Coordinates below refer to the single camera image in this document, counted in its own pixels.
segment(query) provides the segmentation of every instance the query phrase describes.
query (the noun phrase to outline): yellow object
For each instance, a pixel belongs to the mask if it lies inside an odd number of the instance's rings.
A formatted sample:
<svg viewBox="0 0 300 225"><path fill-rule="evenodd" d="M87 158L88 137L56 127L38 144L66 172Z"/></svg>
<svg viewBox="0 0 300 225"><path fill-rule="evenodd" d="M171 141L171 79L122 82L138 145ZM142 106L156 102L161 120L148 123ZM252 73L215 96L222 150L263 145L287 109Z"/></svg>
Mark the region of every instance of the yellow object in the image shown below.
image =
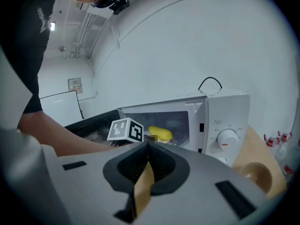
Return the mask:
<svg viewBox="0 0 300 225"><path fill-rule="evenodd" d="M167 141L172 139L172 133L167 129L156 126L149 126L148 131L152 135L157 135L160 140Z"/></svg>

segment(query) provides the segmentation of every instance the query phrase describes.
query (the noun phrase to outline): pipe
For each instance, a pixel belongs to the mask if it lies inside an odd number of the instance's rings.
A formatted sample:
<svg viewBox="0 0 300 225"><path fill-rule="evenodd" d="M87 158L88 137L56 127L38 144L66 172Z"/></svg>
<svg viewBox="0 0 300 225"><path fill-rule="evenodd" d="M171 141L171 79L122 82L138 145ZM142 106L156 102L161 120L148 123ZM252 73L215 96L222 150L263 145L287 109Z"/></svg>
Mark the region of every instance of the pipe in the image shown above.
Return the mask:
<svg viewBox="0 0 300 225"><path fill-rule="evenodd" d="M118 49L120 49L120 43L119 43L119 39L116 35L116 32L115 32L115 27L113 26L113 21L112 21L112 18L109 18L109 25L111 26L111 29L112 29L112 35L113 35L113 39L116 43L116 46Z"/></svg>
<svg viewBox="0 0 300 225"><path fill-rule="evenodd" d="M81 34L80 41L77 42L77 43L73 43L74 45L80 45L80 44L83 42L83 36L84 36L84 34L85 34L87 25L88 25L89 22L90 22L90 19L91 19L91 14L89 15L89 18L87 19L87 22L86 22L85 25L84 25L84 28L83 28L83 32L82 32L82 34Z"/></svg>
<svg viewBox="0 0 300 225"><path fill-rule="evenodd" d="M84 48L84 46L85 46L85 43L86 43L86 41L87 41L87 39L88 39L88 37L89 37L90 31L91 31L91 29L92 29L92 26L94 25L94 23L95 23L97 17L98 17L97 15L94 16L92 22L90 23L90 26L88 26L88 28L87 28L87 31L86 31L86 33L85 33L85 35L84 35L84 37L83 37L83 45L82 45L83 48Z"/></svg>
<svg viewBox="0 0 300 225"><path fill-rule="evenodd" d="M67 26L67 21L68 21L68 15L69 15L69 10L70 10L70 6L71 6L71 2L72 0L69 1L69 4L67 6L67 12L66 12L66 17L65 17L65 24L64 24L64 29L62 32L62 43L63 46L65 47L65 34L66 34L66 26Z"/></svg>
<svg viewBox="0 0 300 225"><path fill-rule="evenodd" d="M106 26L106 24L107 24L108 21L109 21L109 19L107 19L107 20L105 21L105 23L103 24L102 29L100 29L100 31L98 32L98 34L97 34L97 36L96 36L96 38L95 38L95 40L94 40L94 43L93 43L92 47L90 48L89 56L92 56L92 54L93 54L93 49L94 49L94 46L95 46L95 43L97 42L99 36L101 35L101 33L102 33L103 29L105 28L105 26Z"/></svg>
<svg viewBox="0 0 300 225"><path fill-rule="evenodd" d="M86 21L87 21L87 19L88 19L88 15L89 15L89 13L87 12L87 13L85 14L85 16L84 16L83 22L82 22L81 25L80 25L80 30L79 30L79 33L78 33L77 41L79 41L79 38L81 37L81 34L82 34L82 32L83 32L83 27L84 27L84 25L85 25L85 23L86 23Z"/></svg>

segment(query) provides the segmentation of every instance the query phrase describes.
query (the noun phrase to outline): white microwave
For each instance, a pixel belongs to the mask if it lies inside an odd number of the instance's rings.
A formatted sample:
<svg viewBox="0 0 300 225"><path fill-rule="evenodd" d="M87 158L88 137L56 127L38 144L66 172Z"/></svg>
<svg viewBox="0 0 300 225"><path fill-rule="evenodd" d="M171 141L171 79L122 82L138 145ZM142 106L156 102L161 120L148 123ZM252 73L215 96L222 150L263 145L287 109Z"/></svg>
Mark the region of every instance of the white microwave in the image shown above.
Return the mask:
<svg viewBox="0 0 300 225"><path fill-rule="evenodd" d="M246 134L249 110L248 94L197 90L168 101L122 107L66 128L91 141L113 145L105 140L111 122L132 118L144 126L145 133L149 126L165 128L172 132L169 144L210 155L231 166Z"/></svg>

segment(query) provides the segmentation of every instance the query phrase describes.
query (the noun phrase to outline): beige bowl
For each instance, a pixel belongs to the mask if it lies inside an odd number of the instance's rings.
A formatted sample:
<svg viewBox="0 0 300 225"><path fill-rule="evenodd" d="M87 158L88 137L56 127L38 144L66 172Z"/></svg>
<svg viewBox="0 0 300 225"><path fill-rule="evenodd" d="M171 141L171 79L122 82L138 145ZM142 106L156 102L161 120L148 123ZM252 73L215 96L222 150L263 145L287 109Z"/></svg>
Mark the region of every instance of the beige bowl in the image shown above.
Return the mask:
<svg viewBox="0 0 300 225"><path fill-rule="evenodd" d="M248 163L241 170L241 175L253 181L262 191L268 193L272 186L272 175L261 163Z"/></svg>

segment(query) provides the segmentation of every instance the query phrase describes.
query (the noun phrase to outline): microwave dial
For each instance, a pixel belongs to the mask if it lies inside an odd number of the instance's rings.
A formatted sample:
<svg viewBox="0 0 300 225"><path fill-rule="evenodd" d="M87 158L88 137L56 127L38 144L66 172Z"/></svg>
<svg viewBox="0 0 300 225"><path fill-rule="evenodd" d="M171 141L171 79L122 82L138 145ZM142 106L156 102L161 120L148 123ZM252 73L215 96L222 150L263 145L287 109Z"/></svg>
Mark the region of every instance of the microwave dial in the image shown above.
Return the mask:
<svg viewBox="0 0 300 225"><path fill-rule="evenodd" d="M222 131L217 137L217 143L224 152L231 151L237 148L239 138L235 131L226 129Z"/></svg>

